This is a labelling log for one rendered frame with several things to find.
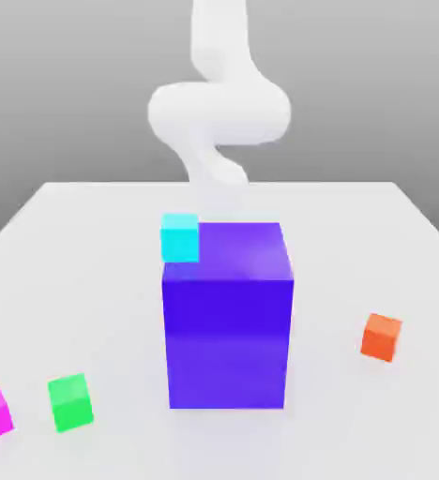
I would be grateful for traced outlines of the large purple box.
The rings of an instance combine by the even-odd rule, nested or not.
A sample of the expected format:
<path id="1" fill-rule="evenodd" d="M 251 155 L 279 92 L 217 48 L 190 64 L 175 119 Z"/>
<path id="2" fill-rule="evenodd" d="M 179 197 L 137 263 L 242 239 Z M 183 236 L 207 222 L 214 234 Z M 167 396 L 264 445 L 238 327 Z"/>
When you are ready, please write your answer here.
<path id="1" fill-rule="evenodd" d="M 171 408 L 283 408 L 294 287 L 278 222 L 200 224 L 161 279 Z"/>

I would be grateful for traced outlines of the small orange cube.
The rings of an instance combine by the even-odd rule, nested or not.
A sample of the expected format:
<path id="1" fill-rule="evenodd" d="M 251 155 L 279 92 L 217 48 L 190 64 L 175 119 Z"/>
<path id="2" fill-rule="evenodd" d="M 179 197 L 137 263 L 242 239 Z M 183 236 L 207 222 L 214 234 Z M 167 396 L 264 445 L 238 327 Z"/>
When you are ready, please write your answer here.
<path id="1" fill-rule="evenodd" d="M 393 360 L 402 321 L 372 313 L 366 323 L 360 351 L 385 362 Z"/>

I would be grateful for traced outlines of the small green cube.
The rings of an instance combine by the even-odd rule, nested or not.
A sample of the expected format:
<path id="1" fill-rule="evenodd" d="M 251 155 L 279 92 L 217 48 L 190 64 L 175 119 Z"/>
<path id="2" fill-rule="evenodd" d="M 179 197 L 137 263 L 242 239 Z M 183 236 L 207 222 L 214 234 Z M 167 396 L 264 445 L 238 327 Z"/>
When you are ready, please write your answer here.
<path id="1" fill-rule="evenodd" d="M 83 373 L 49 381 L 48 392 L 58 433 L 94 421 L 91 398 Z"/>

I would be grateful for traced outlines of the small cyan cube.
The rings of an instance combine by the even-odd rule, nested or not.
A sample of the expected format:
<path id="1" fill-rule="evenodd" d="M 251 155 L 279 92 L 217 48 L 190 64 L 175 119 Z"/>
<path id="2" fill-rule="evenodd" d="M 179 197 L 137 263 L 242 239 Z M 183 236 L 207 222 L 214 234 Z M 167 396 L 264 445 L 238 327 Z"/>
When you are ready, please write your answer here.
<path id="1" fill-rule="evenodd" d="M 199 261 L 199 219 L 192 213 L 165 213 L 160 225 L 161 258 L 165 263 Z"/>

